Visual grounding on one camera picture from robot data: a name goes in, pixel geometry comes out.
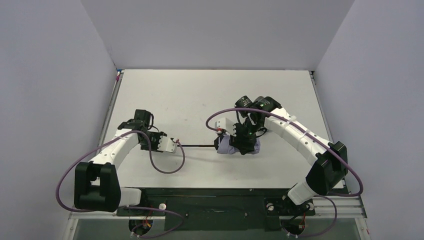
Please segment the lilac folding umbrella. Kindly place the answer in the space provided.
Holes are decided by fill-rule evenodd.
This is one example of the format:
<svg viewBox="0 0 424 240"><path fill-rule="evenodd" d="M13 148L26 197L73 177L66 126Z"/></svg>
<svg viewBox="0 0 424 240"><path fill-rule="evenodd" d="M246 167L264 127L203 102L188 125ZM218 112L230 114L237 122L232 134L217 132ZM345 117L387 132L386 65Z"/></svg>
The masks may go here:
<svg viewBox="0 0 424 240"><path fill-rule="evenodd" d="M214 148L214 144L181 144L183 148L214 148L218 154L221 155L233 155L239 153L234 147L229 144L230 136L221 135L221 141L218 150Z"/></svg>

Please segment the black umbrella case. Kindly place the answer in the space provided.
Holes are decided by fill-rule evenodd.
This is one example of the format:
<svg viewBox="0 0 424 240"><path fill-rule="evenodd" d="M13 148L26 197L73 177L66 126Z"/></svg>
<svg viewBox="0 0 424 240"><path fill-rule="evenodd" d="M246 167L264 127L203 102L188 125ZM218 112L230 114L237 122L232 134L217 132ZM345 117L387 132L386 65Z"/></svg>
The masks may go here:
<svg viewBox="0 0 424 240"><path fill-rule="evenodd" d="M264 96L258 96L255 100L254 100L254 103L255 104L258 104L258 103L261 103L261 102L263 102L263 100L265 99L265 97Z"/></svg>

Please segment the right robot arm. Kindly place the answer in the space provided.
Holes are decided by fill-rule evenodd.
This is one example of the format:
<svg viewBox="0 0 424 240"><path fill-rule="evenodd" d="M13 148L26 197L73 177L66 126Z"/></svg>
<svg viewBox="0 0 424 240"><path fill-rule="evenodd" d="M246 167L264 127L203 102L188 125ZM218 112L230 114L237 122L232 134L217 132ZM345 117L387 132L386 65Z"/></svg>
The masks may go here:
<svg viewBox="0 0 424 240"><path fill-rule="evenodd" d="M234 122L224 117L214 123L217 134L214 147L219 154L258 154L261 143L257 132L264 130L285 140L311 166L305 178L282 196L282 205L288 213L307 208L307 201L317 195L327 195L348 173L344 165L346 146L314 134L272 97L251 100L242 96L233 111L244 121Z"/></svg>

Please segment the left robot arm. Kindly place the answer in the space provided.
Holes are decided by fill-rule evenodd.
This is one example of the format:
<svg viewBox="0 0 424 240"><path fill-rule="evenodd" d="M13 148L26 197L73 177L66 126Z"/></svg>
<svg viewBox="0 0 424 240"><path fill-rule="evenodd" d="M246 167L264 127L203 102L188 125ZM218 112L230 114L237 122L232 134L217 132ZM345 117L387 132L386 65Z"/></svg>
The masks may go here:
<svg viewBox="0 0 424 240"><path fill-rule="evenodd" d="M122 122L113 142L88 162L75 167L74 206L79 210L114 212L119 207L137 206L142 201L142 190L121 187L117 170L130 151L140 146L153 152L176 151L173 138L164 132L150 131L153 114L137 109L134 117Z"/></svg>

